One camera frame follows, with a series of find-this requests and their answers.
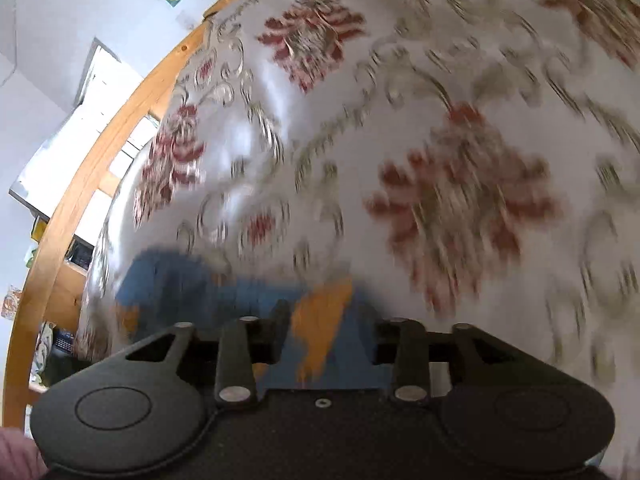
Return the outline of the floral white bedspread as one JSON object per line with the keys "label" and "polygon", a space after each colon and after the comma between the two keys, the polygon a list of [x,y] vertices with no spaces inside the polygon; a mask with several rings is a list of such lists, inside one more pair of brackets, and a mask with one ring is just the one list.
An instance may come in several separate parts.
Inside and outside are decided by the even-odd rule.
{"label": "floral white bedspread", "polygon": [[111,203],[84,358],[142,326],[149,249],[638,385],[639,0],[236,0]]}

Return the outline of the blue pants with orange cars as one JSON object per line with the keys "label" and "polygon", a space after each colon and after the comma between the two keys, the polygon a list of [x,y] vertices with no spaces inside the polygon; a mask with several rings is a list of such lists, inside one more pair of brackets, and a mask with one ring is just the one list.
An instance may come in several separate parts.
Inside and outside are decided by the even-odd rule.
{"label": "blue pants with orange cars", "polygon": [[316,288],[250,278],[218,278],[203,260],[146,250],[130,266],[115,296],[119,325],[138,341],[177,322],[220,330],[242,318],[276,318],[276,364],[258,374],[257,388],[383,389],[392,371],[371,362],[380,316],[350,276]]}

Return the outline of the wooden bed frame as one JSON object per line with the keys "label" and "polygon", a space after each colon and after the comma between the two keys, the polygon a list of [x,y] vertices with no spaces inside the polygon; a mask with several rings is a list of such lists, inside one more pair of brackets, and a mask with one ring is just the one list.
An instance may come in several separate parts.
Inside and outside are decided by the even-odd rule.
{"label": "wooden bed frame", "polygon": [[[242,0],[244,3],[254,1]],[[122,180],[108,171],[116,152],[124,147],[141,119],[145,116],[160,119],[166,113],[179,70],[191,54],[209,40],[213,16],[234,2],[218,0],[214,3],[205,12],[203,23],[142,81],[98,136],[64,192],[44,231],[17,306],[4,368],[3,427],[23,429],[28,409],[46,390],[30,379],[41,326],[51,322],[61,330],[74,332],[91,324],[88,310],[81,307],[89,293],[88,272],[66,260],[74,229],[88,208],[91,196],[96,191],[111,198],[119,196]]]}

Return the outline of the white window frame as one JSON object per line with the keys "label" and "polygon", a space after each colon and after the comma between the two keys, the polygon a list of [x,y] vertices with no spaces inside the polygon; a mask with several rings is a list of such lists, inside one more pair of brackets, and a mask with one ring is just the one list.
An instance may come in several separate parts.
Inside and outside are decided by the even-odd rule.
{"label": "white window frame", "polygon": [[28,209],[50,217],[79,165],[142,81],[100,40],[93,40],[73,110],[40,145],[10,187]]}

